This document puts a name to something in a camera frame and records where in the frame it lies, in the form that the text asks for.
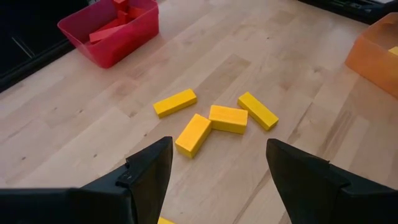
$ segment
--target orange plastic container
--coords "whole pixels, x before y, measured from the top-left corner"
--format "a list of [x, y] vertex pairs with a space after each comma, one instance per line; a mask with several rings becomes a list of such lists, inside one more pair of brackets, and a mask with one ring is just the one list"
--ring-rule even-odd
[[143, 13], [111, 36], [91, 44], [89, 34], [117, 18], [113, 0], [101, 0], [58, 23], [59, 29], [86, 57], [109, 68], [159, 33], [159, 8], [153, 0], [129, 0]]
[[390, 13], [359, 36], [346, 65], [398, 98], [398, 12]]

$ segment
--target orange bin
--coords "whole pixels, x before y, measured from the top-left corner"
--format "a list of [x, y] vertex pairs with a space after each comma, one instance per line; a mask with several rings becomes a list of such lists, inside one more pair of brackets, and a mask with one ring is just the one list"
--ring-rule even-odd
[[398, 47], [398, 12], [366, 29], [356, 39], [345, 63], [398, 98], [398, 55], [391, 52], [394, 47]]

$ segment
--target red bin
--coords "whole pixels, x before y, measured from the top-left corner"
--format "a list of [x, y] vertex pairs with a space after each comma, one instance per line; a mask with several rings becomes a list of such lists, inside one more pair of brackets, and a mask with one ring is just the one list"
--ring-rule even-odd
[[102, 68], [112, 67], [159, 33], [159, 8], [153, 0], [129, 0], [145, 13], [109, 37], [91, 44], [89, 34], [117, 18], [113, 0], [101, 0], [64, 19], [58, 28], [86, 57]]

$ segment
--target wooden table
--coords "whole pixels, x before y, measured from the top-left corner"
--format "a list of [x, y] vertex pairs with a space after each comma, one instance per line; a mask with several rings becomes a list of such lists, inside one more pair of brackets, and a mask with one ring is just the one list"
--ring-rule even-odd
[[[0, 94], [0, 186], [82, 186], [210, 105], [250, 91], [269, 132], [213, 131], [175, 152], [162, 216], [176, 223], [287, 223], [265, 157], [278, 138], [398, 188], [398, 102], [343, 64], [364, 24], [294, 0], [164, 0], [160, 34], [103, 70], [76, 50]], [[152, 104], [193, 88], [164, 119]]]

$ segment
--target yellow block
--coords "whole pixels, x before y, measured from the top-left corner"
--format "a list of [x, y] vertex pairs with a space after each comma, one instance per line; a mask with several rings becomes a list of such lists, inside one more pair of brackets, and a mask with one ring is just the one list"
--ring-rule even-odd
[[211, 121], [195, 114], [175, 141], [175, 146], [180, 153], [193, 159], [210, 131]]
[[187, 89], [155, 103], [154, 108], [159, 118], [163, 118], [196, 102], [197, 96], [193, 90]]
[[159, 221], [157, 222], [157, 224], [174, 224], [174, 222], [170, 222], [165, 218], [159, 217]]
[[248, 110], [252, 116], [265, 130], [269, 131], [278, 123], [278, 117], [258, 101], [252, 94], [246, 92], [238, 99], [238, 105]]
[[213, 129], [243, 134], [248, 124], [248, 112], [236, 108], [212, 105], [209, 119], [213, 123]]
[[389, 50], [391, 53], [398, 55], [398, 47], [393, 47]]

